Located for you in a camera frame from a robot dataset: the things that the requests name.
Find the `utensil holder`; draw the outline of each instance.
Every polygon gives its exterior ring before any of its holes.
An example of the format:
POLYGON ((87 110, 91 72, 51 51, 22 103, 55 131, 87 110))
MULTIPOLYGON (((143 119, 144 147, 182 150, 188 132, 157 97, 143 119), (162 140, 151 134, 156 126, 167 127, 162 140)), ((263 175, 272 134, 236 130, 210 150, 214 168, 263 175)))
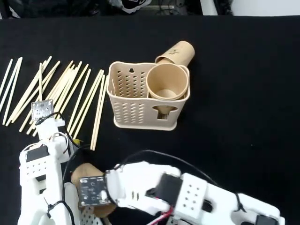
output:
MULTIPOLYGON (((109 67, 109 95, 114 123, 120 128, 173 130, 177 118, 190 96, 190 87, 182 99, 166 101, 148 98, 146 75, 155 63, 114 62, 109 67), (168 114, 161 114, 157 106, 170 106, 168 114)), ((189 76, 186 66, 180 66, 189 76)))

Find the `shoe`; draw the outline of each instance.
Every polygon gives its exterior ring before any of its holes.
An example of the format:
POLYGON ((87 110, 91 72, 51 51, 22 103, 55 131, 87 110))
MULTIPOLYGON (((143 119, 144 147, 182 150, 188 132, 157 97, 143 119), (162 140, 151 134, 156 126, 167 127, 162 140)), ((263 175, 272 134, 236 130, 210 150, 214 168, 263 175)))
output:
POLYGON ((152 0, 109 0, 112 6, 122 9, 126 13, 134 13, 140 8, 147 6, 152 0))

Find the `cup rim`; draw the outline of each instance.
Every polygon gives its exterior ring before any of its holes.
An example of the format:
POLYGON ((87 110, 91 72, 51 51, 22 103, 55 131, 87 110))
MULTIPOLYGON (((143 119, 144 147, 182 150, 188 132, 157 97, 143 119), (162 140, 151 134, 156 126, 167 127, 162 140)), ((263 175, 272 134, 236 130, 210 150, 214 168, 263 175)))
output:
POLYGON ((186 73, 186 71, 185 71, 181 66, 179 66, 179 65, 176 65, 176 64, 173 64, 173 63, 157 64, 156 66, 152 67, 152 68, 148 71, 147 76, 146 76, 146 85, 147 85, 148 92, 149 92, 154 98, 160 99, 160 100, 176 100, 176 99, 182 97, 182 96, 187 92, 188 86, 189 86, 189 76, 188 76, 188 74, 186 73), (179 69, 181 69, 181 70, 183 71, 185 77, 186 77, 186 80, 187 80, 186 86, 184 87, 183 91, 182 91, 180 94, 176 95, 176 97, 161 97, 161 96, 155 94, 155 93, 149 88, 149 85, 148 85, 148 77, 149 77, 148 75, 149 75, 149 73, 150 73, 154 68, 159 67, 159 66, 162 66, 162 65, 167 65, 167 64, 176 66, 176 67, 178 67, 179 69))

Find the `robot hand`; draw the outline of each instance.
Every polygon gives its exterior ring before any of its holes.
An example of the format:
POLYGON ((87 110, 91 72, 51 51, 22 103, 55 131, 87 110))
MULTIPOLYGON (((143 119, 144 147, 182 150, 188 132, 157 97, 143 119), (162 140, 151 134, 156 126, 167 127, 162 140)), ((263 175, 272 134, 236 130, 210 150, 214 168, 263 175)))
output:
POLYGON ((285 225, 276 207, 239 194, 245 212, 237 211, 236 194, 191 174, 181 174, 169 165, 126 164, 107 171, 105 176, 81 178, 80 184, 80 202, 84 206, 113 202, 151 215, 167 212, 165 215, 171 216, 168 224, 183 220, 192 225, 240 225, 242 222, 285 225), (203 209, 204 202, 211 203, 211 212, 203 209))

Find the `black surface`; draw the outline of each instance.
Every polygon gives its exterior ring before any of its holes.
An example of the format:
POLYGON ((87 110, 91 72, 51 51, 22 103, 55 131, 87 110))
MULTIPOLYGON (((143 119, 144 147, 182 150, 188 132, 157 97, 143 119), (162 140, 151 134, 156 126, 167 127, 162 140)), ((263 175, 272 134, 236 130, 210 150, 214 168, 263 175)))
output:
MULTIPOLYGON (((2 79, 11 58, 23 56, 14 108, 38 63, 49 55, 53 56, 50 66, 62 61, 60 71, 70 60, 89 63, 95 78, 100 68, 107 71, 114 61, 154 61, 177 41, 191 42, 196 51, 189 66, 191 98, 177 128, 171 132, 117 128, 106 97, 94 163, 105 170, 138 150, 163 151, 195 164, 230 191, 277 206, 287 224, 299 224, 299 23, 300 17, 4 20, 0 21, 0 74, 2 79)), ((66 119, 75 99, 64 112, 66 119)), ((96 100, 79 133, 85 143, 90 142, 95 111, 96 100)), ((17 222, 19 153, 37 141, 18 132, 27 112, 15 124, 0 127, 2 224, 17 222)), ((167 158, 137 158, 142 159, 199 175, 167 158)), ((124 209, 111 216, 113 224, 146 224, 151 219, 124 209)))

